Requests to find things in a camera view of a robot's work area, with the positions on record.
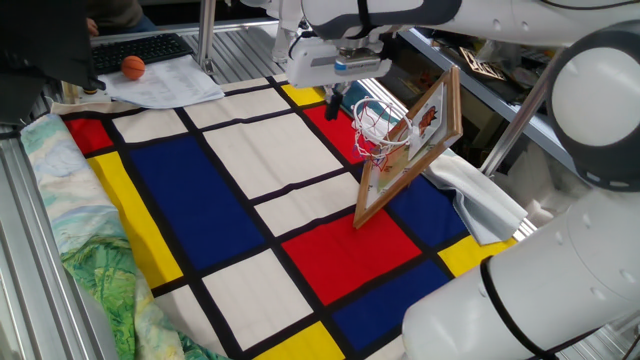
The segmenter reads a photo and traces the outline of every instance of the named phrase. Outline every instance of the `keyboard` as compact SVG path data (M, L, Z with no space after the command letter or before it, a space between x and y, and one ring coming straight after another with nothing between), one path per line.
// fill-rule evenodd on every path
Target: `keyboard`
M99 45L91 49L97 75L120 71L122 60L131 55L139 57L145 64L151 64L192 53L191 47L176 34Z

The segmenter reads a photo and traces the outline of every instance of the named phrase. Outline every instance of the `orange ball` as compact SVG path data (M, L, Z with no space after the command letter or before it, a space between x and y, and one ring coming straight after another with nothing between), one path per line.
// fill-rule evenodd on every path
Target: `orange ball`
M137 56L127 56L120 67L124 76L131 80L138 80L144 75L144 61Z

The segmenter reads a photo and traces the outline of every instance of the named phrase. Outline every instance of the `mondrian pattern mat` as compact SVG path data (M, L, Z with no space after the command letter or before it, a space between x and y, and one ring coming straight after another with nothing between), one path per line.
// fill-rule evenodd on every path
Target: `mondrian pattern mat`
M158 305L210 350L397 360L405 310L513 244L478 246L423 177L354 230L363 163L347 114L327 121L315 90L273 78L225 91L61 111Z

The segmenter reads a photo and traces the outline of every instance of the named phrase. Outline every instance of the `blue rectangle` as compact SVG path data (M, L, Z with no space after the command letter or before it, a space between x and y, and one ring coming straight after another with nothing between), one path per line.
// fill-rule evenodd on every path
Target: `blue rectangle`
M438 245L467 229L451 200L423 176L418 176L391 200L389 208L429 246Z
M431 261L376 288L333 314L333 319L359 351L402 323L409 306L449 279Z
M264 243L193 137L131 150L130 154L197 269Z

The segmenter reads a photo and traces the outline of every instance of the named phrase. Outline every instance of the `patterned cloth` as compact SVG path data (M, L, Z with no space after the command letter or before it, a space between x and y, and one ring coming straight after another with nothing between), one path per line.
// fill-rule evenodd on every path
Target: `patterned cloth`
M155 304L118 210L60 117L48 115L26 127L22 143L62 264L104 308L119 357L224 359L177 332Z
M406 309L513 243L478 246L423 177L354 230L351 119L324 120L321 94L272 78L224 90L174 110L62 115L156 304L209 350L399 359Z

